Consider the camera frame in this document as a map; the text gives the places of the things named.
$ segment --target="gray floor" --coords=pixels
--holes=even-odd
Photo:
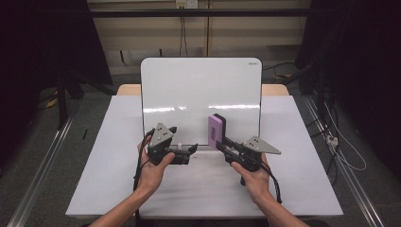
[[[276,75],[292,74],[295,70],[290,65],[277,67]],[[113,76],[114,86],[117,87],[119,84],[127,82],[132,83],[137,81],[137,78],[137,74]],[[272,70],[264,71],[263,80],[265,83],[278,81],[278,79],[273,78]],[[110,103],[109,96],[102,95],[87,86],[83,87],[86,91],[83,100],[68,101],[69,105],[79,105],[78,113],[51,167],[51,171],[44,181],[41,193],[26,220],[26,226],[80,226],[91,222],[90,220],[69,218],[64,214]],[[305,97],[299,94],[297,83],[291,83],[288,90],[294,96],[304,122],[306,124],[312,122],[313,118],[305,105]],[[372,199],[386,226],[399,226],[401,224],[401,217],[399,216],[401,214],[401,183],[375,157],[369,143],[357,135],[352,120],[340,103],[337,103],[336,107],[340,116],[342,134],[353,143],[367,163],[365,170],[355,171],[357,178]],[[57,127],[57,106],[38,111],[24,143],[14,152],[15,155],[3,169],[4,174],[0,179],[0,226],[7,226],[9,223],[19,201],[41,164],[55,136]],[[308,127],[308,130],[311,134],[318,132],[314,124]],[[312,141],[323,165],[327,167],[330,154],[323,138],[315,136]],[[340,148],[350,164],[362,165],[360,158],[345,143],[341,142]],[[332,167],[329,178],[332,180],[334,175],[335,168]],[[329,223],[330,226],[370,226],[340,172],[338,172],[338,179],[333,188],[344,211],[344,216],[321,219]]]

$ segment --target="left hand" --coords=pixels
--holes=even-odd
[[[139,184],[137,190],[144,190],[149,196],[151,196],[157,188],[159,188],[160,183],[163,179],[163,174],[165,173],[166,167],[173,161],[175,154],[173,152],[168,153],[159,165],[154,165],[149,162],[149,157],[145,151],[145,146],[149,143],[151,136],[148,136],[144,150],[141,157],[142,167],[141,177],[139,178]],[[138,144],[138,152],[141,149],[141,143]]]

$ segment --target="purple eraser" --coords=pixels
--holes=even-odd
[[[223,121],[216,117],[215,115],[209,116],[209,123],[208,123],[208,141],[209,146],[212,148],[216,148],[216,142],[223,141],[223,134],[224,134],[224,127]]]

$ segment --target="white cable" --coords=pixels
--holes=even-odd
[[[345,142],[347,142],[347,144],[357,153],[357,155],[360,157],[360,159],[363,162],[363,168],[358,168],[355,166],[352,166],[351,164],[349,164],[344,158],[342,158],[335,149],[334,152],[337,154],[337,156],[339,157],[340,160],[342,160],[345,164],[347,164],[349,167],[353,168],[354,170],[358,170],[358,171],[362,171],[366,169],[366,162],[365,159],[363,159],[362,155],[360,155],[360,153],[357,151],[357,149],[341,134],[341,132],[339,131],[339,128],[337,128],[336,123],[334,122],[333,116],[330,113],[330,110],[328,109],[328,106],[326,103],[324,103],[325,108],[327,109],[328,115],[330,116],[331,122],[333,122],[333,126],[334,128],[336,128],[336,131],[339,133],[339,135],[345,140]]]

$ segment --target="right hand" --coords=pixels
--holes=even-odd
[[[262,162],[268,164],[265,154],[262,154]],[[270,176],[265,170],[260,168],[255,172],[250,172],[236,162],[232,162],[231,166],[242,176],[242,178],[244,178],[246,187],[253,202],[258,203],[263,197],[273,199],[271,193],[269,192]]]

